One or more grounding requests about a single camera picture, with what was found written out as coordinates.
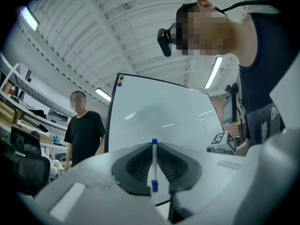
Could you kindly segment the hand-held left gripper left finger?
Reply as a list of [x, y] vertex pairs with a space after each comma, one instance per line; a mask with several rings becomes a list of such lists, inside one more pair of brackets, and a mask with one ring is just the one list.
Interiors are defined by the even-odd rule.
[[82, 161], [44, 187], [35, 202], [62, 225], [167, 225], [151, 197], [128, 194], [112, 176], [113, 163], [137, 148]]

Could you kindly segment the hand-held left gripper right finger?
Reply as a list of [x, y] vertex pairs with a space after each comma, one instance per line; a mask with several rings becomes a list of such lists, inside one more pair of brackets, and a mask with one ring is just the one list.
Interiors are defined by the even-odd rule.
[[157, 145], [156, 204], [182, 224], [233, 225], [241, 198], [232, 187], [245, 157]]

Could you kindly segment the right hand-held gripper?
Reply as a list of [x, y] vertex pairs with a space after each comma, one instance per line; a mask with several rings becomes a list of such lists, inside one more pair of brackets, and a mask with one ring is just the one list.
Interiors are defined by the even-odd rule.
[[217, 154], [236, 155], [236, 148], [236, 140], [227, 131], [224, 131], [215, 135], [210, 146], [206, 148], [206, 151]]

